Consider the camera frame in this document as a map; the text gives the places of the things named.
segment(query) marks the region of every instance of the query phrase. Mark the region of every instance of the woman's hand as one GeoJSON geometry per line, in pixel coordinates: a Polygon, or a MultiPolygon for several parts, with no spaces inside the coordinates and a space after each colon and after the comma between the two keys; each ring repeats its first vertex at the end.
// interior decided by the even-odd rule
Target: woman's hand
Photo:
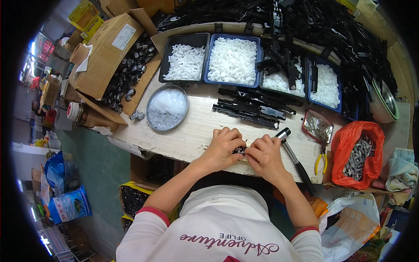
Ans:
{"type": "Polygon", "coordinates": [[[279,138],[264,135],[256,139],[244,153],[258,175],[276,187],[286,187],[289,183],[294,183],[294,179],[291,173],[285,170],[280,148],[279,138]]]}
{"type": "Polygon", "coordinates": [[[214,129],[211,144],[202,156],[192,163],[204,168],[205,175],[223,170],[244,158],[242,154],[232,154],[239,146],[246,147],[246,142],[237,128],[214,129]]]}

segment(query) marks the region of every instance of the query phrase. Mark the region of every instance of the blue plastic bag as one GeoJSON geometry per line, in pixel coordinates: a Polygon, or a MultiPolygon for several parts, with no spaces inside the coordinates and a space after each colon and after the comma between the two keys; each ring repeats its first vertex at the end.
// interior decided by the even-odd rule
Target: blue plastic bag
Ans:
{"type": "Polygon", "coordinates": [[[73,192],[51,198],[48,209],[55,224],[68,222],[83,216],[92,216],[84,186],[73,192]]]}
{"type": "Polygon", "coordinates": [[[65,166],[62,151],[50,157],[45,163],[44,173],[56,196],[64,193],[65,166]]]}

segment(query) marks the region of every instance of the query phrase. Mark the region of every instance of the woman's left hand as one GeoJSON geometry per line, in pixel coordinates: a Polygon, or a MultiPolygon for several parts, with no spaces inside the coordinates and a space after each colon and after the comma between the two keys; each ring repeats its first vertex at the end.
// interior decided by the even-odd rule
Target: woman's left hand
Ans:
{"type": "Polygon", "coordinates": [[[239,146],[246,147],[246,142],[237,128],[214,129],[211,144],[193,163],[196,163],[197,167],[204,168],[205,175],[221,171],[244,158],[242,154],[232,154],[239,146]]]}

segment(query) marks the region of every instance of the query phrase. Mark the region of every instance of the red plastic bag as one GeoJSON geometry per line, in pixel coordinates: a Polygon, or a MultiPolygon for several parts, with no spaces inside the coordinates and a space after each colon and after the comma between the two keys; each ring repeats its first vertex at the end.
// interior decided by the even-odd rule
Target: red plastic bag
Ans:
{"type": "Polygon", "coordinates": [[[383,165],[383,144],[384,132],[380,126],[373,122],[354,121],[338,130],[333,137],[332,153],[334,165],[332,169],[333,183],[355,189],[365,189],[376,179],[381,172],[383,165]],[[349,160],[349,155],[355,143],[361,137],[362,131],[368,134],[370,140],[375,143],[374,156],[369,156],[365,160],[363,176],[361,181],[355,181],[351,177],[343,174],[343,168],[349,160]]]}

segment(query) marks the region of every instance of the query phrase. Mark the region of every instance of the pliers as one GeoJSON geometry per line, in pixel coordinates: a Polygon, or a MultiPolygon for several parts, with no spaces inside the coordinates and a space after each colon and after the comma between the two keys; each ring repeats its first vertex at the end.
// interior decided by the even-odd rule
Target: pliers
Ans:
{"type": "Polygon", "coordinates": [[[323,175],[326,173],[327,170],[327,155],[326,155],[326,143],[322,143],[321,144],[321,151],[320,151],[320,155],[318,156],[317,160],[316,160],[316,164],[314,165],[314,174],[317,175],[317,167],[318,167],[318,163],[320,162],[321,157],[324,157],[324,167],[323,167],[323,175]]]}

